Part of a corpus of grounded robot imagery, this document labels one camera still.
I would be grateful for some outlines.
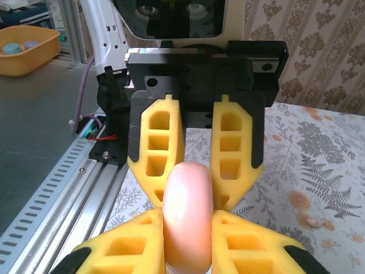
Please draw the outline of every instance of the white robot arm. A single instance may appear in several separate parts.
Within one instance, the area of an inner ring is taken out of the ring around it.
[[[94,47],[95,67],[98,75],[106,67],[113,71],[126,69],[123,61],[128,43],[120,14],[110,1],[80,0]]]
[[[125,37],[123,19],[111,0],[80,0],[87,26],[90,31],[95,54],[97,74],[105,72],[105,67],[113,71],[125,69],[124,56],[129,47]],[[221,35],[213,38],[173,39],[175,47],[185,47],[195,44],[206,44],[226,47],[228,41],[243,40],[245,20],[245,1],[229,0],[225,4],[224,26]]]

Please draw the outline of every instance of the small pink figurine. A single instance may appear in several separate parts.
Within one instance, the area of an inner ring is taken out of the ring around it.
[[[318,227],[321,227],[322,225],[325,224],[325,221],[323,220],[318,220],[317,218],[312,218],[312,217],[309,217],[307,219],[307,222],[308,224],[311,226],[311,227],[315,227],[315,228],[318,228]]]

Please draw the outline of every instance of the floral wallpaper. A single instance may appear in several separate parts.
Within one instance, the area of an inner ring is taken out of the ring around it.
[[[289,47],[277,102],[365,115],[364,14],[365,0],[245,0],[244,39]]]
[[[300,241],[330,273],[365,273],[365,117],[275,103],[264,146],[264,172],[233,213]],[[209,151],[210,130],[189,129],[185,160],[209,166]],[[107,230],[152,207],[128,171]]]

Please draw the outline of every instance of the fern leaf pattern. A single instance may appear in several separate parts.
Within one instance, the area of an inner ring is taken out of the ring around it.
[[[333,169],[323,170],[324,165],[316,165],[316,160],[311,157],[302,155],[302,165],[305,167],[302,175],[309,179],[302,179],[303,182],[311,185],[306,189],[320,197],[326,204],[325,209],[335,211],[334,217],[343,219],[344,217],[360,217],[358,214],[351,212],[353,209],[362,208],[361,205],[350,204],[347,201],[351,197],[351,187],[346,190],[339,190],[343,175],[332,176]]]
[[[186,130],[186,161],[209,167],[214,130]],[[365,273],[365,117],[275,103],[264,137],[263,173],[232,213],[298,240],[330,273]],[[151,208],[129,170],[106,230]]]

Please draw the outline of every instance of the pink soft object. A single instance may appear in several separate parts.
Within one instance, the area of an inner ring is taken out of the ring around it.
[[[318,220],[317,218],[311,218],[309,217],[307,219],[307,222],[308,224],[311,226],[311,227],[314,227],[314,228],[318,228],[318,227],[321,227],[322,225],[325,224],[325,221],[323,220]]]
[[[206,274],[212,263],[213,191],[209,170],[180,163],[163,200],[165,259],[174,274]]]

